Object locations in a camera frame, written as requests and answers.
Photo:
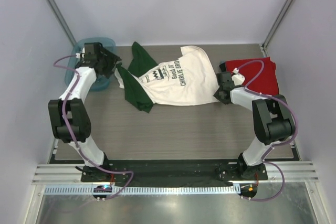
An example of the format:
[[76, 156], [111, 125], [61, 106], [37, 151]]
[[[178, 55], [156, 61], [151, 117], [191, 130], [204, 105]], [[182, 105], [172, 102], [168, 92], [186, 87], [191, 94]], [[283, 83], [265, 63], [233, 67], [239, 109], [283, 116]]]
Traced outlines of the white and green t-shirt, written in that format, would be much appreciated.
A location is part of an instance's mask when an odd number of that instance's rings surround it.
[[115, 77], [127, 102], [149, 113], [155, 104], [193, 106], [217, 102], [219, 86], [207, 53], [198, 46], [183, 46], [181, 56], [157, 63], [137, 42], [128, 68], [117, 64]]

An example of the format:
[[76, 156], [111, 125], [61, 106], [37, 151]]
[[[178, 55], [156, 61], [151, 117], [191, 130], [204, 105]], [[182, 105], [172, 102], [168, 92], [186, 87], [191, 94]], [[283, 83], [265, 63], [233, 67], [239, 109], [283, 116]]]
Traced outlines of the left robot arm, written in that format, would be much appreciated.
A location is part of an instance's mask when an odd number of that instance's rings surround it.
[[94, 167], [94, 176], [105, 182], [111, 177], [112, 169], [106, 154], [96, 145], [91, 135], [91, 121], [85, 100], [91, 88], [99, 81], [103, 86], [109, 84], [121, 59], [100, 40], [82, 43], [67, 58], [67, 66], [62, 65], [60, 60], [53, 64], [55, 68], [72, 73], [72, 79], [64, 93], [48, 103], [52, 133], [56, 139], [73, 147], [86, 167]]

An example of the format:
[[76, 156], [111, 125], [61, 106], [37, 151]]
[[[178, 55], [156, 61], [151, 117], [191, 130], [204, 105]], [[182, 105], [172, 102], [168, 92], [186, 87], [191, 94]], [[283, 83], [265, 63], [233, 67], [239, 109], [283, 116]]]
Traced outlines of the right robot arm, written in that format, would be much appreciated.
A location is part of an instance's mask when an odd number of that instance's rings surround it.
[[214, 97], [223, 104], [242, 106], [253, 114], [255, 137], [237, 161], [236, 171], [241, 179], [250, 179], [270, 151], [283, 144], [296, 132], [296, 123], [286, 98], [257, 93], [236, 85], [233, 75], [226, 71], [216, 75], [219, 88]]

